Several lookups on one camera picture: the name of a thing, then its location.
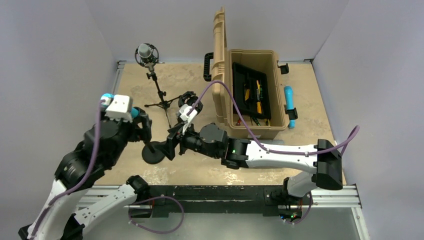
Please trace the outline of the tan tool case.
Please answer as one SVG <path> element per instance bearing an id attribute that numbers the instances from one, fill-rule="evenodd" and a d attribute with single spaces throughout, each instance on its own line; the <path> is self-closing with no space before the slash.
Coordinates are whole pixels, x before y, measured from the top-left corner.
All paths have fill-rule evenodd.
<path id="1" fill-rule="evenodd" d="M 229 49 L 225 8 L 213 19 L 213 51 L 204 55 L 203 78 L 217 121 L 231 136 L 273 140 L 288 129 L 290 111 L 282 88 L 278 54 L 273 50 Z"/>

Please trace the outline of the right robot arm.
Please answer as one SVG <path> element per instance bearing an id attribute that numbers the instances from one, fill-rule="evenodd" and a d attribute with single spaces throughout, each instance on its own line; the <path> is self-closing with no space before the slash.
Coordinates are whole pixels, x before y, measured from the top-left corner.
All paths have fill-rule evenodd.
<path id="1" fill-rule="evenodd" d="M 235 138 L 210 123 L 199 132 L 183 123 L 168 130 L 168 136 L 157 147 L 172 160 L 179 146 L 179 154 L 192 150 L 219 159 L 229 169 L 295 169 L 300 172 L 283 181 L 280 196 L 288 204 L 304 197 L 314 189 L 337 191 L 343 189 L 342 155 L 326 139 L 316 144 L 292 146 L 266 144 L 252 139 Z"/>

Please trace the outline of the round base shock mount stand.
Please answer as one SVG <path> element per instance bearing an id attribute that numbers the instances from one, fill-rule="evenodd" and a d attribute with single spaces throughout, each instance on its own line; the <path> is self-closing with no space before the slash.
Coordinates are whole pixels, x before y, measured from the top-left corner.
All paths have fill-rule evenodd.
<path id="1" fill-rule="evenodd" d="M 192 106 L 198 99 L 199 97 L 193 91 L 186 91 L 184 94 L 179 96 L 178 107 L 181 108 L 185 104 Z M 195 105 L 195 110 L 197 113 L 202 111 L 203 106 L 204 105 L 201 101 Z"/>

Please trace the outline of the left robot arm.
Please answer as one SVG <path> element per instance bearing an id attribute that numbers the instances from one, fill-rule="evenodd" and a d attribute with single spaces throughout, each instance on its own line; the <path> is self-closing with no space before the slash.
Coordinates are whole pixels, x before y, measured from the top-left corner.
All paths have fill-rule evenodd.
<path id="1" fill-rule="evenodd" d="M 125 205 L 149 199 L 149 185 L 138 176 L 97 203 L 77 210 L 81 198 L 114 167 L 129 142 L 148 143 L 152 121 L 139 107 L 128 108 L 123 117 L 111 118 L 103 107 L 83 140 L 58 165 L 50 194 L 36 220 L 19 229 L 22 240 L 81 240 L 94 226 Z"/>

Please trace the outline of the round base clip stand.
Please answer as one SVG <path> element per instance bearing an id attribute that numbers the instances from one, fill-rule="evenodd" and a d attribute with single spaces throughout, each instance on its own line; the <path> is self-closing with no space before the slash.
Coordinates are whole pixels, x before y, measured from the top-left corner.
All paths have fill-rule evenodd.
<path id="1" fill-rule="evenodd" d="M 145 145 L 141 152 L 142 159 L 150 165 L 160 163 L 165 158 L 164 153 L 158 149 L 161 145 L 162 142 L 159 141 L 152 141 L 148 145 Z"/>

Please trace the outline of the blue microphone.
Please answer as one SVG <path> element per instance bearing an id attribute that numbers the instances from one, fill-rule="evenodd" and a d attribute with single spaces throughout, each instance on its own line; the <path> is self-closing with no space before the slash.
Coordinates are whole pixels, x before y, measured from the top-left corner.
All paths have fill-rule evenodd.
<path id="1" fill-rule="evenodd" d="M 296 119 L 298 118 L 297 109 L 294 106 L 294 92 L 291 86 L 284 87 L 284 95 L 285 95 L 285 112 L 289 116 L 289 124 L 288 127 L 290 129 L 294 129 L 296 125 Z"/>
<path id="2" fill-rule="evenodd" d="M 104 109 L 104 111 L 109 106 L 109 104 L 112 102 L 114 95 L 115 94 L 105 93 L 101 96 L 101 98 L 100 98 L 100 100 L 102 101 L 101 106 Z"/>

